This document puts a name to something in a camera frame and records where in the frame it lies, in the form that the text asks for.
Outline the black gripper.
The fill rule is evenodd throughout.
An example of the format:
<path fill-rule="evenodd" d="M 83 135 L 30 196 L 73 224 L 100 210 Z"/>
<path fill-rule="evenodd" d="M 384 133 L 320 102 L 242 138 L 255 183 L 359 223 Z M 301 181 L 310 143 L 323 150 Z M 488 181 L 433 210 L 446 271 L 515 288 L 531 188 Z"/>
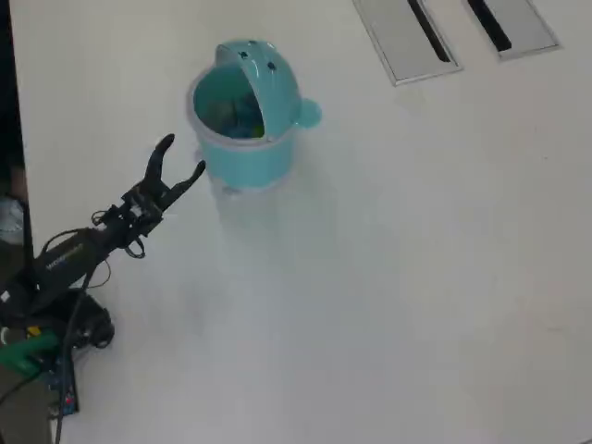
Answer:
<path fill-rule="evenodd" d="M 204 173 L 206 162 L 201 160 L 188 179 L 171 189 L 161 180 L 164 157 L 175 140 L 167 134 L 152 151 L 144 175 L 144 181 L 134 185 L 123 196 L 124 218 L 138 231 L 152 231 L 163 220 L 169 204 L 177 201 Z"/>

